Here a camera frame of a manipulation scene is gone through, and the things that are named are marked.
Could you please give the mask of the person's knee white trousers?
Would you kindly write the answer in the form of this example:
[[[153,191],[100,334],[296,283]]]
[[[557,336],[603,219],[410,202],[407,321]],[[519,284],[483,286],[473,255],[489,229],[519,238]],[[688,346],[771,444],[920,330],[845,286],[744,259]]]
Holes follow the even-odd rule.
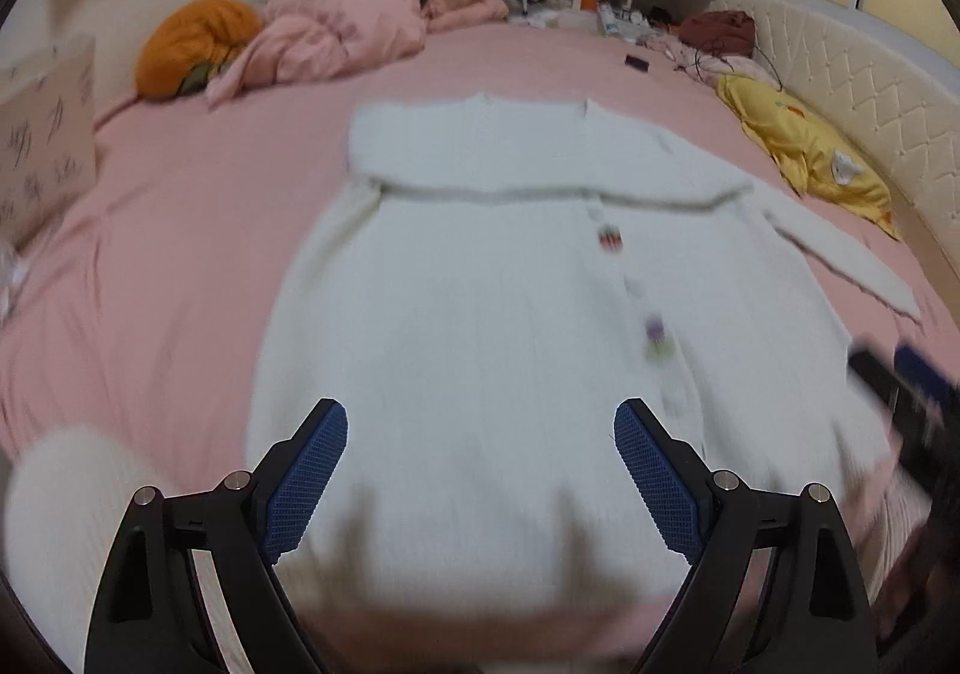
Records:
[[[8,580],[70,671],[85,667],[99,580],[143,486],[182,492],[127,445],[86,426],[44,435],[14,465],[3,511]]]

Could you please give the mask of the white knitted cardigan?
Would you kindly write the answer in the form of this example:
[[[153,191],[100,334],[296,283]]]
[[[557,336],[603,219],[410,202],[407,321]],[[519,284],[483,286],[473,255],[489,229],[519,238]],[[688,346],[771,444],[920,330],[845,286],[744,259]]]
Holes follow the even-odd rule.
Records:
[[[247,451],[322,398],[348,443],[301,603],[506,617],[674,593],[613,442],[625,399],[752,488],[859,488],[889,456],[812,273],[900,314],[864,245],[674,131],[590,101],[356,112],[348,180],[286,273]]]

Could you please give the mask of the small black box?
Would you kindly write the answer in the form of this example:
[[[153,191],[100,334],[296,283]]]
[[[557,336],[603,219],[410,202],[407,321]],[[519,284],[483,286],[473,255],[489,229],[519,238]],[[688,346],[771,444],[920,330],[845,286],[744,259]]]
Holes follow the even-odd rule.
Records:
[[[641,57],[635,57],[635,55],[627,55],[625,57],[625,64],[633,68],[633,70],[641,71],[641,73],[647,73],[649,71],[649,62],[641,59]]]

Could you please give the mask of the pink bed sheet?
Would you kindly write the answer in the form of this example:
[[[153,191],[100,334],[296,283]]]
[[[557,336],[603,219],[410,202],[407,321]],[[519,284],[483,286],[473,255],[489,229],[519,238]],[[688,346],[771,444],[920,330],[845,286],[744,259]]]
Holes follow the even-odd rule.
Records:
[[[16,465],[44,435],[91,427],[182,492],[206,491],[255,465],[268,449],[249,455],[247,431],[275,302],[302,244],[347,185],[353,117],[376,104],[590,101],[674,131],[846,232],[911,287],[918,310],[900,314],[814,261],[851,342],[891,348],[911,338],[957,364],[957,326],[909,248],[843,209],[794,198],[711,89],[662,57],[647,73],[625,57],[617,42],[491,25],[435,37],[413,59],[348,80],[274,86],[217,107],[194,98],[121,110],[96,135],[98,185],[32,252],[25,290],[3,326],[3,450]],[[871,588],[926,515],[896,469],[892,432],[877,412],[889,456],[859,488],[836,496]],[[301,603],[280,565],[316,643],[359,671],[603,666],[641,648],[677,591],[631,606],[506,617],[335,610]]]

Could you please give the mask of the clear plastic bag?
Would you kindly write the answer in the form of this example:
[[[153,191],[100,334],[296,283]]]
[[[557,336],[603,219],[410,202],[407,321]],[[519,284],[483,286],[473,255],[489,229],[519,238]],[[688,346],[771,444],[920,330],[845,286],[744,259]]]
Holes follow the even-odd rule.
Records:
[[[21,257],[8,240],[0,240],[0,321],[13,312],[16,299],[29,276],[28,260]]]

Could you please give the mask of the pink quilted blanket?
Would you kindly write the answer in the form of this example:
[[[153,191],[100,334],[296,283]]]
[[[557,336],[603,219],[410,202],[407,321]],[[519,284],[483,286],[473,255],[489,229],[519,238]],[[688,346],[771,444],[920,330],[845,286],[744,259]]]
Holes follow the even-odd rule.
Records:
[[[432,34],[506,18],[505,0],[268,0],[262,31],[208,85],[206,103],[348,78],[415,57]]]

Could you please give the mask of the paper bag with characters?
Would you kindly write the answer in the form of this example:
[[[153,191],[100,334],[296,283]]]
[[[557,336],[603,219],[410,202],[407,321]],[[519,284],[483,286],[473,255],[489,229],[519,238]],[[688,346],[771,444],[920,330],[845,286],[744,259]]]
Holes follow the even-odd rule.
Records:
[[[80,34],[2,68],[2,239],[20,247],[96,183],[94,39]]]

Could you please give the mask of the cream padded headboard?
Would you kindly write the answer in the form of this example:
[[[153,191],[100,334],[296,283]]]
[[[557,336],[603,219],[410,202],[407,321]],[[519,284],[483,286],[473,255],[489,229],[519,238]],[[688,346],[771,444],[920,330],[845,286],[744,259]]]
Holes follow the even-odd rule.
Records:
[[[760,50],[788,91],[869,154],[957,266],[957,68],[940,78],[818,0],[713,0],[711,7],[754,18]]]

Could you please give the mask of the dark red bag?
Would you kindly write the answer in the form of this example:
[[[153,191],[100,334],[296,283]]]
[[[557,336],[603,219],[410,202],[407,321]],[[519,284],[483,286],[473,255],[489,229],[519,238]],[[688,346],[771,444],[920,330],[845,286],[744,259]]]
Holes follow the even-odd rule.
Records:
[[[688,16],[679,26],[677,37],[688,47],[711,55],[754,53],[757,25],[742,10],[709,10]]]

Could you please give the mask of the orange round cushion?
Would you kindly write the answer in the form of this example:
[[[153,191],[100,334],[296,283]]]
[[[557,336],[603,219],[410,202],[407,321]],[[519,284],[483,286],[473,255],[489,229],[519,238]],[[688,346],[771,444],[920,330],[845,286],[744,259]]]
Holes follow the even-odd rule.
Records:
[[[259,12],[239,0],[187,3],[146,39],[135,67],[135,88],[150,101],[202,91],[261,29]]]

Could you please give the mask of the yellow pillow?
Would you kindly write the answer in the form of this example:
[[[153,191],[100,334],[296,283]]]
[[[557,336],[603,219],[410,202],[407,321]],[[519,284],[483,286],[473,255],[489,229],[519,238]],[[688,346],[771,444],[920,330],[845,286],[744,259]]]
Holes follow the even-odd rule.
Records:
[[[722,75],[716,94],[799,197],[836,204],[900,239],[889,186],[827,120],[786,92],[748,76]]]

